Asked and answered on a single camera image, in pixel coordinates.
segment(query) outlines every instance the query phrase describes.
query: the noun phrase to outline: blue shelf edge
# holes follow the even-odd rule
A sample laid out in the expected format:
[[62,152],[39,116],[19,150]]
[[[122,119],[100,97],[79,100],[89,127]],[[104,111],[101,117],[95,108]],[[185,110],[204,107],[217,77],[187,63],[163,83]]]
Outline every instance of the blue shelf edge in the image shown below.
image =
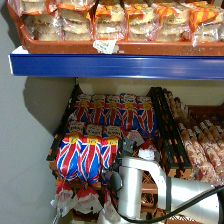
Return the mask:
[[14,76],[224,80],[224,57],[9,55]]

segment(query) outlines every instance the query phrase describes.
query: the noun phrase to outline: red white blue packaging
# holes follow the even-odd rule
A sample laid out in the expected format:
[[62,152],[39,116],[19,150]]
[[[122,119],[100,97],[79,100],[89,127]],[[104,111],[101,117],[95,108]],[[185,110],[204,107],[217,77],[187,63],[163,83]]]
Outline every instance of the red white blue packaging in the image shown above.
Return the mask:
[[57,169],[63,181],[60,181],[55,200],[51,201],[51,205],[57,209],[58,216],[65,216],[73,206],[73,191],[69,186],[69,182],[78,177],[78,161],[83,140],[83,127],[80,124],[71,122],[72,132],[66,134],[59,146],[56,158]]
[[[121,128],[117,126],[104,126],[101,146],[101,167],[109,169],[118,151],[118,141],[121,139]],[[106,184],[103,176],[101,183]]]
[[137,97],[139,133],[146,140],[152,138],[156,140],[158,128],[156,114],[150,97]]
[[98,182],[99,178],[101,142],[102,127],[87,125],[78,161],[78,177],[83,187],[73,199],[73,208],[84,214],[98,213],[102,209],[98,200],[99,196],[91,188]]
[[136,95],[121,94],[121,126],[124,130],[138,130],[138,107]]
[[105,95],[93,95],[89,105],[89,124],[104,125]]
[[120,96],[106,95],[104,125],[121,126]]
[[89,120],[89,105],[91,96],[80,94],[74,105],[74,116],[76,121],[88,122]]

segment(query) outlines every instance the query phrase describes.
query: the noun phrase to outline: packaged cake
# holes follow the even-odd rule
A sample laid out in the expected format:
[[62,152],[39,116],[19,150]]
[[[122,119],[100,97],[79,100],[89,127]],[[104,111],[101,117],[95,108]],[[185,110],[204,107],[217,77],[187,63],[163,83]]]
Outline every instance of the packaged cake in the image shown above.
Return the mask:
[[124,9],[119,0],[100,0],[95,13],[95,39],[123,40],[126,35]]

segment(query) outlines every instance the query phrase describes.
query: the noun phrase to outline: shelf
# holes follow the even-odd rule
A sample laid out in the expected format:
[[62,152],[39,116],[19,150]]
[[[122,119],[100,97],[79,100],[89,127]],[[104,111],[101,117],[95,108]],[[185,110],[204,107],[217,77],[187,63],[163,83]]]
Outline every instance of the shelf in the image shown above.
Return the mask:
[[224,56],[30,54],[9,55],[15,76],[224,80]]

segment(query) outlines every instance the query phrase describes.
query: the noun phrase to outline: bakery tray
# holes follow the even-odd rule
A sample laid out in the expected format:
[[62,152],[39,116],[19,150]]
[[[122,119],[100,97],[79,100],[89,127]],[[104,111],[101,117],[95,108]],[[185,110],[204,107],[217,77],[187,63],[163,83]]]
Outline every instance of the bakery tray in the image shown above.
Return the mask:
[[[9,14],[15,23],[20,42],[32,54],[98,54],[93,41],[38,41],[28,34],[22,17],[8,5]],[[193,47],[190,41],[182,42],[122,42],[116,43],[121,55],[173,55],[173,56],[224,56],[224,43],[201,43]]]

